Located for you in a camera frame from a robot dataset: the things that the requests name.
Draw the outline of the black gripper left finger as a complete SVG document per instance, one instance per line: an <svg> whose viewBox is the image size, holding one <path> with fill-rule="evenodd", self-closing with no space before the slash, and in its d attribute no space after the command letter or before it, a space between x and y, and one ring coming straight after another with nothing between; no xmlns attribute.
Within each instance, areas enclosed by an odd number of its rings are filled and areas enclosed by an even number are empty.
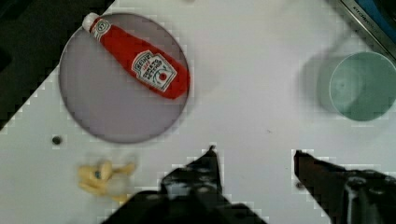
<svg viewBox="0 0 396 224"><path fill-rule="evenodd" d="M242 203L222 194L218 154L211 146L200 158L166 175L160 189L136 193L103 224L267 224Z"/></svg>

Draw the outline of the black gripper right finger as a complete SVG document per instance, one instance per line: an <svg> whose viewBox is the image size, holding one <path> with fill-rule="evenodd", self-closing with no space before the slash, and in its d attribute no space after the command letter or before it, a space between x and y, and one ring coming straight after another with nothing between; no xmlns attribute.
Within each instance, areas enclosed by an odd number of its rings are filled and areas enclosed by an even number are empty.
<svg viewBox="0 0 396 224"><path fill-rule="evenodd" d="M348 170L298 150L294 173L332 224L396 224L395 178Z"/></svg>

